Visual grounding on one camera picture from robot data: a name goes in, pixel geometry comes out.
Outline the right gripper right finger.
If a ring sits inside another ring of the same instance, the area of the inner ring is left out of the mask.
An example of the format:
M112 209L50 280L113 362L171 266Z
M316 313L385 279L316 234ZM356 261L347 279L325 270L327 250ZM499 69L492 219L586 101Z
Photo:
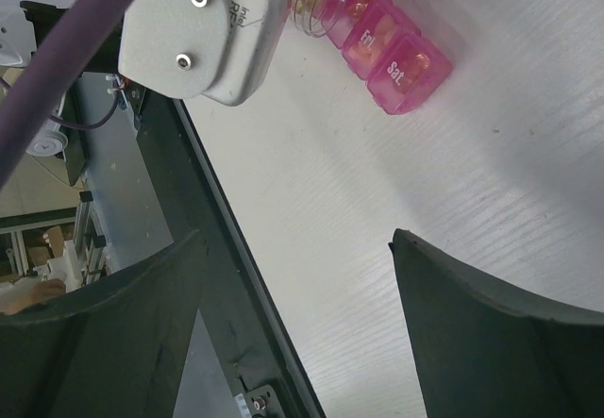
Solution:
M408 230L389 246L429 417L602 416L602 313L521 289Z

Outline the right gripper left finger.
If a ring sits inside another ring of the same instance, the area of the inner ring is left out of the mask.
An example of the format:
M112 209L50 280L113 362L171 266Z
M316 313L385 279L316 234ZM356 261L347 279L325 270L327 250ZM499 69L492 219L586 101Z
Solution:
M202 235L1 318L4 417L170 417L198 310Z

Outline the pink weekly pill organizer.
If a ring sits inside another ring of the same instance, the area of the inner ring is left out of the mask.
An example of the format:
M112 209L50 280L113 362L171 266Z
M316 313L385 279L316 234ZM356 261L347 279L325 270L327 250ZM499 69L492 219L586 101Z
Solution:
M445 81L452 63L393 0L344 0L327 37L377 105L403 115Z

